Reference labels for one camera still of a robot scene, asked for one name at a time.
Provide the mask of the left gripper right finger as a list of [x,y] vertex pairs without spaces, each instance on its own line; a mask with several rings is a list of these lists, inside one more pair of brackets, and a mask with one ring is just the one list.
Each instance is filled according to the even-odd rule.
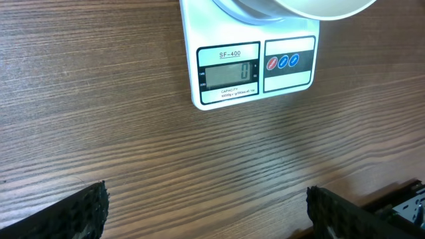
[[308,188],[306,202],[314,238],[424,238],[424,230],[395,226],[322,187]]

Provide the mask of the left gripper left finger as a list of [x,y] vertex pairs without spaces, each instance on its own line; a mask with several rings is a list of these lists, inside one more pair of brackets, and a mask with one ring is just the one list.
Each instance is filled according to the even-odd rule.
[[1,229],[1,239],[101,238],[107,221],[109,194],[100,181]]

